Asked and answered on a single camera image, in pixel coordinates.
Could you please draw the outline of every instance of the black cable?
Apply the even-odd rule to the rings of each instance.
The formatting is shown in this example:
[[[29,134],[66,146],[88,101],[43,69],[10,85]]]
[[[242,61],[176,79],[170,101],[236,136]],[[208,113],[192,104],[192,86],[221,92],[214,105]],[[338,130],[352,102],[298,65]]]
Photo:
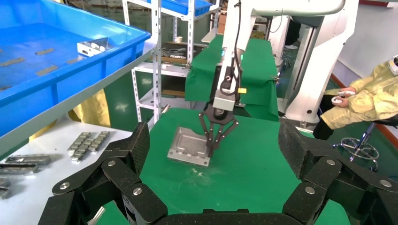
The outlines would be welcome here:
[[[238,2],[236,5],[234,5],[234,7],[236,7],[236,6],[239,7],[239,21],[238,21],[238,25],[237,25],[237,36],[236,36],[236,39],[235,39],[235,46],[234,46],[234,58],[235,58],[235,62],[236,62],[236,64],[237,64],[238,76],[236,77],[235,74],[234,74],[234,72],[235,72],[235,71],[234,71],[234,67],[233,67],[233,66],[234,66],[234,61],[232,60],[232,62],[231,62],[231,75],[232,75],[233,79],[235,79],[236,85],[235,85],[235,90],[234,90],[232,93],[226,93],[226,92],[224,92],[224,91],[222,90],[222,84],[225,83],[227,80],[224,79],[224,80],[221,82],[221,85],[220,85],[220,92],[221,92],[223,95],[226,95],[226,96],[231,96],[231,95],[234,95],[234,94],[236,94],[236,93],[238,92],[238,90],[239,90],[239,85],[240,85],[240,81],[241,81],[241,78],[242,78],[242,73],[241,73],[241,71],[240,71],[240,66],[239,66],[239,60],[237,59],[237,40],[238,40],[238,38],[239,38],[239,32],[240,32],[240,19],[241,19],[241,16],[242,16],[242,13],[241,13],[241,11],[242,11],[241,5],[242,5],[242,3],[241,3],[240,0],[239,0],[239,2]]]

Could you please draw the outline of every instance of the green table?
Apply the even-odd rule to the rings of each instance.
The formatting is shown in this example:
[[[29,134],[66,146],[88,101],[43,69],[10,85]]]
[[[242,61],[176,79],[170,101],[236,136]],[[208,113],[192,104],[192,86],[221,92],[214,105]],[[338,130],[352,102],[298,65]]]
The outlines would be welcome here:
[[[209,167],[171,161],[167,153],[177,126],[202,133],[199,111],[171,108],[151,130],[151,148],[140,175],[169,214],[203,209],[281,212],[300,183],[277,144],[279,123],[239,117],[239,126],[216,150]],[[318,225],[348,225],[343,207],[329,201]]]
[[[214,69],[221,59],[223,35],[216,36],[194,58],[185,82],[186,101],[209,101],[214,78]],[[278,106],[274,77],[277,74],[270,42],[250,39],[242,59],[242,87],[247,93],[241,95],[245,109],[258,119],[278,121]]]

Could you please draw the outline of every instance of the game controller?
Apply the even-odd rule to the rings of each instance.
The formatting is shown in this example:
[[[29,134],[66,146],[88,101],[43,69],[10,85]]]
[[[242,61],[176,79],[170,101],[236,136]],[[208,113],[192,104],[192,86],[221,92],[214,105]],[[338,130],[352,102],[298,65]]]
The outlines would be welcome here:
[[[332,103],[334,103],[334,104],[339,104],[339,103],[342,103],[342,102],[343,102],[342,100],[337,99],[337,96],[332,98]]]
[[[355,92],[354,91],[350,91],[350,90],[343,90],[343,91],[337,92],[337,94],[340,97],[344,97],[346,94],[355,95]]]

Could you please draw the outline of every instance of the blue storage tray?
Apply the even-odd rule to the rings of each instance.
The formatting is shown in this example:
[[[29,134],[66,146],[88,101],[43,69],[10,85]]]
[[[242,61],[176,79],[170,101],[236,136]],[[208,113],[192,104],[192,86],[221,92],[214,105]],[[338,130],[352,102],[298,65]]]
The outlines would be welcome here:
[[[0,15],[0,137],[134,61],[151,35],[51,0],[0,0]],[[114,48],[77,53],[78,42],[104,37]],[[18,58],[24,61],[2,64]]]
[[[188,0],[162,0],[161,4],[163,8],[188,15]],[[212,5],[213,4],[206,1],[196,0],[195,16],[207,13]]]

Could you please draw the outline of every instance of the yellow fabric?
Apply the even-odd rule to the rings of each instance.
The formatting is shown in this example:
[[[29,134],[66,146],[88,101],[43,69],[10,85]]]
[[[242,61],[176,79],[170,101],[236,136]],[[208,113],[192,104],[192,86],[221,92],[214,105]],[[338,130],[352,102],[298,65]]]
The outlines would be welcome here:
[[[104,90],[100,90],[86,99],[80,105],[76,106],[73,111],[83,123],[90,123],[103,127],[111,126],[108,103]]]
[[[349,106],[338,106],[326,111],[321,117],[331,129],[360,121],[388,119],[398,113],[398,76],[384,62],[374,68],[369,77],[358,79],[350,85],[356,94],[348,97]],[[326,91],[337,95],[338,89]]]

